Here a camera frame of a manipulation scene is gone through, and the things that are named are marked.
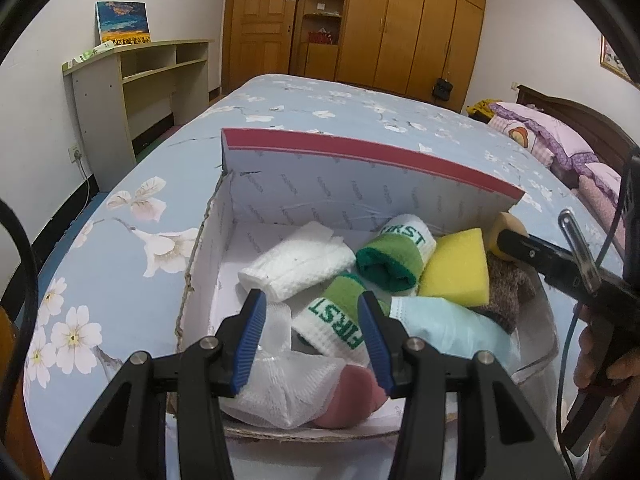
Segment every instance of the black bag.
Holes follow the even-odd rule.
[[[433,87],[431,95],[440,101],[448,101],[451,90],[453,90],[453,85],[449,81],[439,77],[436,79],[436,85]]]

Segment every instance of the blue bedsheet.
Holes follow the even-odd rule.
[[[602,229],[551,172],[484,124],[428,104],[333,82],[286,75],[254,78],[180,129],[127,175],[82,229],[55,273],[40,309],[25,376],[31,427],[49,468],[118,361],[139,349],[154,356],[174,352],[183,271],[220,176],[224,126],[265,128],[265,134],[276,128],[354,137],[431,153],[525,189],[512,212],[530,233],[566,246],[556,219],[569,207],[593,253],[604,241]],[[613,248],[604,265],[622,271]],[[557,291],[547,293],[563,340],[573,302]],[[72,335],[78,337],[71,341]],[[36,350],[39,358],[34,357]],[[570,367],[576,357],[574,342]],[[170,478],[176,478],[175,443],[168,439]],[[279,464],[287,463],[285,453],[273,444],[255,446],[232,446],[237,478],[265,478],[271,471],[274,478],[284,478]],[[356,464],[367,478],[388,474],[392,449],[379,441],[314,446],[324,447],[316,448],[309,468],[291,462],[298,464],[291,470],[296,478],[316,478],[318,468],[324,467],[332,468],[331,478],[352,478],[347,471]],[[256,460],[273,463],[262,470]]]

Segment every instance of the red stripe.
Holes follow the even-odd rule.
[[[462,164],[427,153],[414,152],[369,140],[260,128],[223,128],[222,134],[226,139],[226,146],[230,150],[338,156],[443,176],[470,186],[503,194],[514,200],[520,200],[525,193],[519,187],[495,178],[493,175],[468,168]]]

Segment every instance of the blue gripper pad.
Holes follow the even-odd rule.
[[[380,309],[378,305],[372,306],[372,308]],[[378,386],[390,396],[394,388],[394,380],[391,375],[391,355],[364,295],[358,298],[358,324],[364,336],[364,343],[367,346],[367,352],[369,352],[369,359],[371,359],[371,366],[376,375]]]
[[[255,351],[267,317],[267,298],[263,291],[251,290],[242,306],[241,316],[246,316],[246,322],[234,354],[234,370],[231,377],[231,389],[234,395],[237,395],[247,384],[251,366],[254,364]]]

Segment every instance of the electrical outlet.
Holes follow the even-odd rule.
[[[80,157],[82,157],[82,152],[80,151],[80,146],[78,145],[78,143],[69,146],[69,160],[72,164],[76,161],[76,152],[80,153]]]

